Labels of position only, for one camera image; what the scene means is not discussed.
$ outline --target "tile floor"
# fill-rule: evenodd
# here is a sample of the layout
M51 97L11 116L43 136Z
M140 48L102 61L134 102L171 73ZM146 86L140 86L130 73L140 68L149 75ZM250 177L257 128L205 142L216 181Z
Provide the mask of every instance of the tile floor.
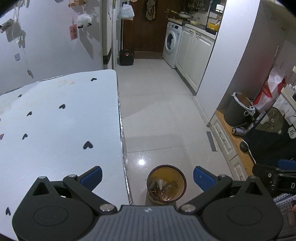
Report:
M231 176L217 143L218 151L211 150L206 135L210 129L191 92L165 60L135 59L132 66L118 66L117 74L127 173L135 205L145 205L146 178L158 165L174 165L186 177L187 189L178 206L201 193L193 181L195 166Z

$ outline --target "gray ribbed panel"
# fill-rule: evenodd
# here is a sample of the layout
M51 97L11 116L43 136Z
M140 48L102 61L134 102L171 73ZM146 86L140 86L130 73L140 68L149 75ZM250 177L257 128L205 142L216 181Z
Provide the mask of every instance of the gray ribbed panel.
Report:
M115 215L101 217L84 241L214 241L199 220L173 206L123 206Z

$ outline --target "white table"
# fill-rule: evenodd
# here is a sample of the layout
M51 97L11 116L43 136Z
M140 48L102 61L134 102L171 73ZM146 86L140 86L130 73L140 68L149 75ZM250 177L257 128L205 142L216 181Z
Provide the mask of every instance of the white table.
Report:
M93 192L118 209L132 203L119 115L113 70L66 75L1 95L0 233L17 239L12 217L38 176L57 181L98 165L103 179ZM93 148L83 149L87 141Z

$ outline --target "drawer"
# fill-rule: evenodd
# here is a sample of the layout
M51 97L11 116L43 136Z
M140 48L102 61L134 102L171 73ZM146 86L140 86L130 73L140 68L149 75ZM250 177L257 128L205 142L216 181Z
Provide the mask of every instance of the drawer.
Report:
M237 155L237 152L216 115L214 115L211 120L210 129L212 130L227 163L229 163L229 161Z
M248 175L239 159L239 156L236 156L230 161L229 169L233 176L233 179L236 181L245 181L248 178Z

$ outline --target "black box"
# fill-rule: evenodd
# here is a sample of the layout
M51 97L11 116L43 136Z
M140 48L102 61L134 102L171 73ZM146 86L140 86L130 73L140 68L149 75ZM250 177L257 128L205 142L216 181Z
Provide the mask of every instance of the black box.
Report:
M132 50L120 50L119 51L119 62L121 65L133 65L135 53Z

